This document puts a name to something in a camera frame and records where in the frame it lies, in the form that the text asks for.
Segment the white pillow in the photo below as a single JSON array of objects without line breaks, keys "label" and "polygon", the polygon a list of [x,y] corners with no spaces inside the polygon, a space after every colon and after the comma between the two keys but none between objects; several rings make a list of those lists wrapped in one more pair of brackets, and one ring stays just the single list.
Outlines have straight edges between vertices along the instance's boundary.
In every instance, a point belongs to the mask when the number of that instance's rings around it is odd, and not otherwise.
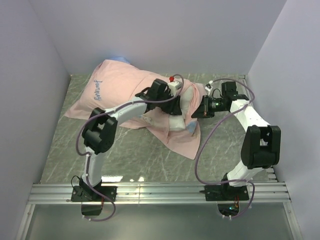
[{"label": "white pillow", "polygon": [[169,116],[170,132],[178,132],[182,130],[188,130],[192,134],[195,132],[197,124],[194,120],[190,121],[188,124],[185,123],[193,96],[194,96],[194,88],[191,85],[185,90],[184,93],[180,95],[180,109],[181,109],[182,115]]}]

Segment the pink cartoon pillowcase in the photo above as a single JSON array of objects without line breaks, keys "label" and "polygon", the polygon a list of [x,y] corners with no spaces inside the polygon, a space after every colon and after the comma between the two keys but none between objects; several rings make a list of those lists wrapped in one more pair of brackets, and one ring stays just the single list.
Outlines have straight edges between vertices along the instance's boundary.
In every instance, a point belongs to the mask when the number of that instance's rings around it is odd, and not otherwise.
[{"label": "pink cartoon pillowcase", "polygon": [[[116,60],[104,60],[93,71],[80,98],[64,115],[72,119],[87,120],[93,109],[109,109],[122,105],[131,100],[135,94],[150,87],[155,79],[169,82],[169,78],[165,76],[140,70],[131,64]],[[170,115],[162,112],[158,107],[122,123],[121,126],[129,129],[146,128],[168,149],[193,160],[200,146],[201,130],[198,120],[191,118],[191,116],[199,107],[206,91],[202,84],[193,83],[186,79],[181,94],[189,86],[193,87],[193,98],[185,123],[196,122],[194,133],[190,133],[186,129],[170,131]]]}]

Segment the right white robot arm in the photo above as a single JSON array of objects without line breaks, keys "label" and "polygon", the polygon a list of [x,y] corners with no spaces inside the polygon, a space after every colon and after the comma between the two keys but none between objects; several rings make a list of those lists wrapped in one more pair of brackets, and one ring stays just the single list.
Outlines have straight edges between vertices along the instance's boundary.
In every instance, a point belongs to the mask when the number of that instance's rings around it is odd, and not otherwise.
[{"label": "right white robot arm", "polygon": [[252,107],[255,99],[252,90],[249,96],[237,90],[238,80],[222,78],[219,97],[214,96],[214,81],[205,85],[206,95],[202,97],[193,118],[212,118],[217,112],[228,112],[227,118],[234,116],[245,130],[240,151],[240,162],[228,172],[220,183],[220,194],[226,200],[233,199],[241,187],[257,173],[277,165],[280,160],[281,129],[270,125]]}]

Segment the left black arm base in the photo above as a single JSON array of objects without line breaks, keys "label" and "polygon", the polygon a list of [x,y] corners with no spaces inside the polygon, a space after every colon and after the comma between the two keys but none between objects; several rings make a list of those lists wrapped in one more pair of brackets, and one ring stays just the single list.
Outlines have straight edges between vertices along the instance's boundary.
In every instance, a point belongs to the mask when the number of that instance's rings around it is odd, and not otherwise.
[{"label": "left black arm base", "polygon": [[102,213],[105,203],[111,203],[115,206],[117,186],[104,186],[100,181],[91,189],[77,175],[71,178],[70,184],[72,187],[70,201],[72,203],[81,203],[81,213],[87,219],[98,217]]}]

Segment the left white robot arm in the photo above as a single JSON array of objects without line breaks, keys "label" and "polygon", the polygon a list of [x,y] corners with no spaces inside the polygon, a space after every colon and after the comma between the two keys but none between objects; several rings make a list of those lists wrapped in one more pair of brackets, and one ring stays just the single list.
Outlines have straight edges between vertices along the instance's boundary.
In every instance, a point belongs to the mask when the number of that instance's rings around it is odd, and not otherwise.
[{"label": "left white robot arm", "polygon": [[144,88],[131,100],[113,108],[95,108],[81,129],[77,141],[82,137],[85,145],[85,169],[82,176],[86,186],[83,195],[89,201],[96,201],[101,195],[98,185],[102,182],[104,154],[115,141],[117,127],[132,118],[141,116],[155,108],[170,116],[181,116],[180,93],[184,79],[169,78],[169,83],[155,79],[150,87]]}]

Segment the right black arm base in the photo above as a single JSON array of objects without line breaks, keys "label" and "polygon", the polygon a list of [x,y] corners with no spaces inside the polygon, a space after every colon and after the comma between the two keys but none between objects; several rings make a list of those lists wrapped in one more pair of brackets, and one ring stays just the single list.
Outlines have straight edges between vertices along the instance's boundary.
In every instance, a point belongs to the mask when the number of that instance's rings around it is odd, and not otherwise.
[{"label": "right black arm base", "polygon": [[240,213],[240,201],[248,201],[249,192],[246,186],[233,187],[228,183],[222,185],[205,185],[203,190],[199,191],[205,195],[207,202],[230,202],[218,203],[217,208],[223,218],[230,220]]}]

